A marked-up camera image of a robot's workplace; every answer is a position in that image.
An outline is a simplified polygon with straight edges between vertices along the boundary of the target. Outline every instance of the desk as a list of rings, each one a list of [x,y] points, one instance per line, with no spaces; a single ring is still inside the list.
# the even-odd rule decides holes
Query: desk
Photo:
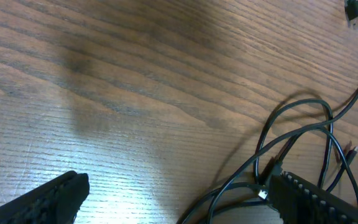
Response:
[[[342,0],[0,0],[0,205],[75,170],[91,184],[77,223],[175,223],[254,153],[280,102],[338,109],[357,86]],[[267,141],[323,119],[287,111]],[[358,146],[358,102],[334,127]],[[324,144],[305,134],[283,168],[317,183]],[[358,183],[358,155],[351,168]],[[334,194],[356,202],[347,177]],[[215,223],[244,220],[280,223],[265,207]]]

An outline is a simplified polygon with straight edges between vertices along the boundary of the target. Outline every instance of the wooden desk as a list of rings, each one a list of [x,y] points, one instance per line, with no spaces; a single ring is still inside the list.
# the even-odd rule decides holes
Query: wooden desk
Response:
[[[0,205],[75,170],[91,184],[77,223],[175,223],[254,153],[280,102],[337,108],[357,86],[342,0],[0,0]],[[267,140],[321,113],[288,111]],[[358,146],[358,102],[335,128]],[[324,144],[304,135],[284,169],[316,183]],[[351,167],[358,183],[358,155]],[[347,177],[334,193],[355,204]],[[265,207],[215,223],[244,220],[280,223]]]

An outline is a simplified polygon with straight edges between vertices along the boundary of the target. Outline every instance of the tangled cables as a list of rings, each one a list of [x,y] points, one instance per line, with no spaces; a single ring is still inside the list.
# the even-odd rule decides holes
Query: tangled cables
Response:
[[[332,146],[332,144],[334,144],[336,150],[338,151],[339,157],[341,158],[342,166],[341,166],[341,170],[339,171],[337,177],[335,178],[334,182],[330,185],[330,187],[327,189],[327,191],[330,192],[335,187],[335,185],[337,184],[337,182],[341,178],[343,172],[346,171],[348,176],[349,176],[349,178],[350,178],[350,180],[351,180],[354,192],[356,194],[356,200],[357,200],[357,206],[358,206],[358,186],[357,186],[356,180],[354,179],[354,176],[353,176],[353,174],[351,172],[351,169],[349,168],[348,161],[347,161],[347,159],[346,159],[346,157],[345,157],[345,155],[344,155],[344,153],[342,151],[341,146],[339,145],[337,139],[333,135],[333,130],[334,130],[333,123],[335,121],[341,119],[352,108],[352,106],[357,101],[357,99],[358,99],[358,88],[354,92],[354,94],[352,95],[351,99],[349,100],[349,103],[336,116],[333,116],[333,111],[332,111],[331,107],[329,106],[329,104],[327,102],[325,102],[324,100],[320,100],[320,99],[299,100],[299,101],[296,101],[294,103],[290,103],[290,104],[280,108],[275,113],[272,113],[270,115],[270,117],[268,118],[267,122],[265,123],[265,126],[264,126],[264,128],[263,128],[263,130],[262,130],[262,132],[260,134],[255,154],[253,156],[251,156],[245,163],[243,163],[243,165],[241,165],[240,168],[238,168],[238,170],[236,170],[235,173],[233,173],[233,175],[231,175],[227,179],[227,181],[225,181],[225,183],[223,183],[222,186],[220,186],[220,188],[212,190],[210,193],[206,194],[204,197],[201,197],[197,202],[195,202],[182,215],[182,217],[179,219],[179,221],[177,223],[186,223],[186,222],[188,222],[188,220],[190,219],[192,214],[194,214],[195,211],[198,208],[200,208],[200,206],[202,206],[202,204],[204,204],[209,199],[212,199],[212,201],[211,201],[211,203],[209,205],[209,208],[208,208],[208,214],[207,214],[206,217],[202,218],[199,221],[199,223],[211,224],[212,219],[213,219],[213,217],[215,215],[221,214],[221,213],[226,212],[228,210],[231,210],[233,208],[251,207],[251,206],[258,206],[258,205],[269,205],[268,200],[261,200],[261,201],[256,201],[256,202],[239,202],[239,203],[237,202],[237,203],[234,203],[232,205],[228,205],[228,206],[216,209],[216,204],[217,204],[218,200],[221,198],[222,194],[227,190],[237,189],[237,188],[241,188],[241,187],[247,187],[247,188],[250,188],[252,190],[266,190],[265,186],[262,185],[262,183],[260,183],[260,178],[259,178],[259,157],[261,155],[265,154],[269,149],[271,149],[277,143],[281,142],[284,139],[288,139],[287,143],[285,144],[285,146],[284,146],[284,148],[282,150],[282,153],[280,154],[280,156],[277,159],[277,161],[282,162],[284,160],[285,156],[287,155],[287,153],[289,152],[289,150],[291,149],[291,147],[296,142],[296,140],[298,140],[298,138],[302,134],[304,134],[304,133],[306,133],[308,131],[321,131],[325,135],[327,135],[326,150],[325,150],[325,153],[324,153],[323,168],[321,169],[321,173],[320,173],[320,176],[319,176],[317,186],[319,188],[323,187],[324,179],[325,179],[327,169],[328,169],[328,165],[329,165],[329,157],[330,157],[330,154],[331,154],[331,146]],[[306,125],[306,126],[304,126],[302,128],[298,128],[296,130],[290,131],[290,132],[288,132],[286,134],[283,134],[283,135],[277,137],[276,139],[270,141],[268,144],[264,145],[264,141],[265,141],[265,138],[267,136],[267,133],[268,133],[270,127],[273,125],[274,121],[277,119],[277,117],[280,114],[282,114],[286,110],[289,110],[289,109],[291,109],[293,107],[296,107],[298,105],[303,105],[303,104],[308,104],[308,103],[321,104],[321,106],[323,106],[323,108],[324,108],[324,112],[326,114],[327,120],[323,121],[323,122],[315,123],[315,124],[309,124],[309,125]],[[245,171],[245,169],[249,165],[251,165],[252,163],[254,163],[255,183],[254,184],[245,183],[245,182],[233,183],[234,180],[237,177],[239,177]]]

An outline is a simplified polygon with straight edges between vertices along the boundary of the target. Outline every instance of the wood grain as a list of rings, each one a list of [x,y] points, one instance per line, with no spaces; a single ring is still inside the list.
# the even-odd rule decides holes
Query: wood grain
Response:
[[[357,86],[343,0],[0,0],[0,205],[75,170],[91,184],[77,223],[175,223],[253,154],[279,103],[338,110]],[[321,113],[287,111],[267,140]],[[334,126],[358,145],[358,102]],[[317,182],[324,143],[304,135],[285,170]],[[355,204],[347,177],[334,193]],[[267,207],[215,223],[244,220],[280,223]]]

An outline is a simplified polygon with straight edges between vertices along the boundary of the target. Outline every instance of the usb plug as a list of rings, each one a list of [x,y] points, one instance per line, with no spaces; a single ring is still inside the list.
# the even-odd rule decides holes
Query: usb plug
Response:
[[[358,0],[348,0],[345,11],[351,27],[358,29]]]

